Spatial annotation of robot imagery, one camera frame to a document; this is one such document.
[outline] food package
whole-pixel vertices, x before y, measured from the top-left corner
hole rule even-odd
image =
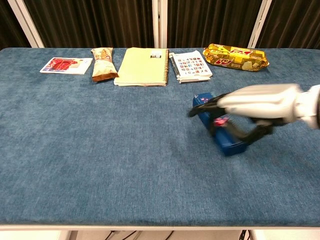
[[[112,63],[112,50],[112,47],[99,47],[91,50],[95,60],[92,73],[94,82],[118,77],[118,73]]]
[[[206,61],[215,66],[257,72],[269,65],[264,51],[210,44],[204,49]]]

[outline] spiral notebook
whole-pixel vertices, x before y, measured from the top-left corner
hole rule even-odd
[[[168,56],[166,48],[128,48],[114,84],[165,86],[168,82]]]

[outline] dark curtain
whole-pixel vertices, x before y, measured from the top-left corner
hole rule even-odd
[[[320,0],[273,0],[256,47],[320,49]]]
[[[169,48],[249,44],[262,0],[168,0]]]
[[[152,0],[24,0],[47,48],[154,47]]]
[[[31,47],[7,0],[0,0],[0,50]]]

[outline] blue table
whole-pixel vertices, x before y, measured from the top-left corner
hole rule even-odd
[[[119,87],[93,83],[93,64],[39,73],[89,48],[1,50],[0,224],[320,227],[320,131],[295,122],[225,157],[186,117],[199,93],[320,84],[319,50],[265,52],[259,72],[210,65],[211,81],[179,84],[170,67],[166,87]]]

